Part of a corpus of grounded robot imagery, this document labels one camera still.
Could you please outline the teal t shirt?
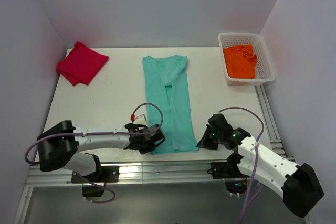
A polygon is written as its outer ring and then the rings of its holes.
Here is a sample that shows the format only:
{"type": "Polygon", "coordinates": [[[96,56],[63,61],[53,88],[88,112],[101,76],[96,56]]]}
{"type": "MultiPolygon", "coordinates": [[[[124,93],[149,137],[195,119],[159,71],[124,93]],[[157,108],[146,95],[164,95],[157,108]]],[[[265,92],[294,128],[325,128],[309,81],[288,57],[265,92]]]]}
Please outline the teal t shirt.
{"type": "Polygon", "coordinates": [[[158,106],[163,113],[161,130],[165,141],[153,155],[198,151],[192,127],[187,81],[187,57],[143,57],[146,102],[158,106]]]}

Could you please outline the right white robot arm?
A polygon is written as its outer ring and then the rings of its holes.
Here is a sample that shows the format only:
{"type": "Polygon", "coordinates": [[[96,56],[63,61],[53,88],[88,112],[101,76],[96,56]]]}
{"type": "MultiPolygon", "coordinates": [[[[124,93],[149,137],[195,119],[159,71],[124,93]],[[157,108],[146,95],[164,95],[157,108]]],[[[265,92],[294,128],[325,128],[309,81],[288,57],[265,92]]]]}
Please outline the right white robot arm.
{"type": "Polygon", "coordinates": [[[324,192],[314,169],[289,161],[268,149],[242,128],[232,128],[223,114],[208,119],[198,147],[217,150],[219,145],[233,153],[224,162],[212,162],[207,171],[213,179],[248,176],[276,192],[296,216],[305,217],[324,192]]]}

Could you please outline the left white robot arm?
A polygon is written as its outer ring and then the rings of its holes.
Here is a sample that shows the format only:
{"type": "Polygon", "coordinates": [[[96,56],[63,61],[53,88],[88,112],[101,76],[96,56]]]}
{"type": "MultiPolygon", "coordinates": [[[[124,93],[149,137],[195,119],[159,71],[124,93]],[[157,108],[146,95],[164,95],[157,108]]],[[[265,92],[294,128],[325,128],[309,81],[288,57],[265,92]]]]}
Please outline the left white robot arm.
{"type": "Polygon", "coordinates": [[[65,120],[41,134],[37,141],[42,172],[65,168],[85,177],[101,173],[98,157],[86,151],[116,148],[146,154],[160,146],[165,136],[158,124],[148,127],[128,123],[112,131],[98,132],[75,127],[65,120]]]}

